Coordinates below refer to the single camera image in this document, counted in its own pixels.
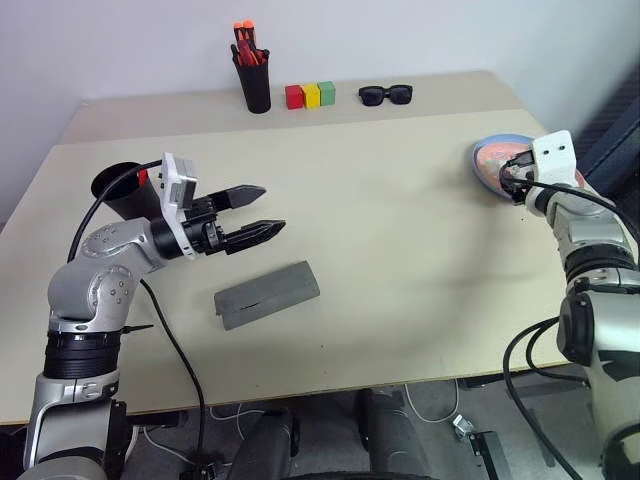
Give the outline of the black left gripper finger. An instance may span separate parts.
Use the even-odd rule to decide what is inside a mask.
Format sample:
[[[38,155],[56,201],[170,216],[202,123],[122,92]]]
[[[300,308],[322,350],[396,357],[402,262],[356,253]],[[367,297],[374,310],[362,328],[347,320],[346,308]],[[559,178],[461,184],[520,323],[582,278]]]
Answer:
[[[275,237],[285,225],[285,220],[260,220],[242,226],[225,235],[224,251],[226,254],[235,254],[265,243]]]
[[[237,209],[247,206],[266,193],[266,189],[256,185],[239,185],[221,190],[208,197],[215,211]]]

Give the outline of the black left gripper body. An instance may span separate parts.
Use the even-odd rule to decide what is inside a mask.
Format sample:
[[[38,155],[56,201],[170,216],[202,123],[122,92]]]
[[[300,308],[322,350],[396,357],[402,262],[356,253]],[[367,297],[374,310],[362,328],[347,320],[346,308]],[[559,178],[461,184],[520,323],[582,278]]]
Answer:
[[[209,194],[195,199],[185,211],[182,227],[196,253],[212,255],[224,249],[225,234],[216,221],[218,212],[227,207],[221,195]]]

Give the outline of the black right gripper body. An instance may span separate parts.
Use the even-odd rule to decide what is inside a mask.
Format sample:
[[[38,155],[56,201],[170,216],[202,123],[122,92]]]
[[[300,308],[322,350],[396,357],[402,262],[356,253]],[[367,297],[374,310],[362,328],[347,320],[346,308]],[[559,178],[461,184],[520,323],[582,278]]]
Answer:
[[[499,170],[499,182],[502,190],[514,204],[523,204],[529,183],[534,180],[534,158],[531,150],[517,153]]]

